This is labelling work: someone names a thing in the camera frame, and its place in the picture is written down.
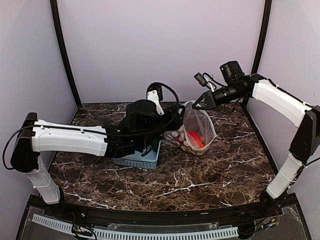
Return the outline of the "polka dot zip bag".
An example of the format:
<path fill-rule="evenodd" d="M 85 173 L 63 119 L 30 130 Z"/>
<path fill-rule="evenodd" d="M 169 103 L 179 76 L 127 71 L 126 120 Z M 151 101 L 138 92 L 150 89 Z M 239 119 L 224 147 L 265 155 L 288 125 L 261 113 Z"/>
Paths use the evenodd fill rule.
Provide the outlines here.
<path fill-rule="evenodd" d="M 217 134 L 207 112 L 193 109 L 192 104 L 194 103 L 194 100 L 190 100 L 182 104 L 185 106 L 183 125 L 179 130 L 167 131 L 164 134 L 164 140 L 180 147 L 187 153 L 201 156 L 210 148 Z M 205 147 L 194 147 L 189 140 L 188 131 L 197 132 L 200 136 L 203 136 Z"/>

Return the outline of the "orange red toy mango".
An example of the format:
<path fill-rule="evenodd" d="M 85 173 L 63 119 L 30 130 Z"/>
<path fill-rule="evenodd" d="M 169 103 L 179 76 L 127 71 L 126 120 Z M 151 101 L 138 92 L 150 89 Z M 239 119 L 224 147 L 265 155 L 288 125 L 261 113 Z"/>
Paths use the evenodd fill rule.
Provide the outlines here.
<path fill-rule="evenodd" d="M 205 147 L 205 138 L 197 132 L 188 131 L 189 141 L 195 148 L 202 149 Z"/>

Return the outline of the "light blue plastic basket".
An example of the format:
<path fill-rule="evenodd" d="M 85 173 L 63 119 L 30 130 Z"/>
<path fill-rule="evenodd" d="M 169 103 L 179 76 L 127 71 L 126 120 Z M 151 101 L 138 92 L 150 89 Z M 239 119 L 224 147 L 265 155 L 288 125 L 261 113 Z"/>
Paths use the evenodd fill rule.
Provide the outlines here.
<path fill-rule="evenodd" d="M 146 150 L 145 149 L 143 152 L 135 151 L 135 153 L 131 155 L 121 158 L 113 158 L 113 163 L 120 166 L 155 170 L 158 164 L 161 140 L 156 140 L 155 143 L 159 143 L 159 148 L 157 154 L 153 158 L 141 157 L 141 154 Z"/>

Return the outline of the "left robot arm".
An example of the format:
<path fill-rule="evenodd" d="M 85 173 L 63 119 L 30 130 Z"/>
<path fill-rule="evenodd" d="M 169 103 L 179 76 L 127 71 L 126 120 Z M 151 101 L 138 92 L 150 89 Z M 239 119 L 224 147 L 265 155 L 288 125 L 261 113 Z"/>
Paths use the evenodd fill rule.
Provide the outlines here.
<path fill-rule="evenodd" d="M 7 170 L 23 173 L 44 202 L 60 218 L 67 218 L 70 206 L 63 201 L 63 192 L 44 166 L 41 152 L 84 153 L 120 159 L 152 150 L 167 131 L 183 124 L 185 107 L 179 102 L 162 108 L 156 100 L 138 100 L 127 105 L 125 117 L 118 125 L 75 126 L 38 119 L 35 112 L 27 114 L 20 129 L 12 134 L 15 145 Z"/>

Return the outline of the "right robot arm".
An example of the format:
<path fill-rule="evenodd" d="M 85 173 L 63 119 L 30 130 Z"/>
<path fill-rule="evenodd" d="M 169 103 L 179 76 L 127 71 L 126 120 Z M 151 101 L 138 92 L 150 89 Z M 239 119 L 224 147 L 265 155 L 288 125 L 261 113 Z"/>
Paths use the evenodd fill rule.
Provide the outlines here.
<path fill-rule="evenodd" d="M 246 74 L 236 60 L 219 67 L 224 84 L 208 73 L 196 73 L 194 78 L 208 90 L 192 105 L 195 110 L 213 110 L 238 99 L 253 99 L 270 107 L 296 129 L 288 155 L 273 180 L 259 196 L 255 213 L 266 217 L 280 204 L 286 191 L 295 184 L 301 173 L 313 163 L 310 159 L 320 146 L 320 107 L 311 105 L 258 73 Z"/>

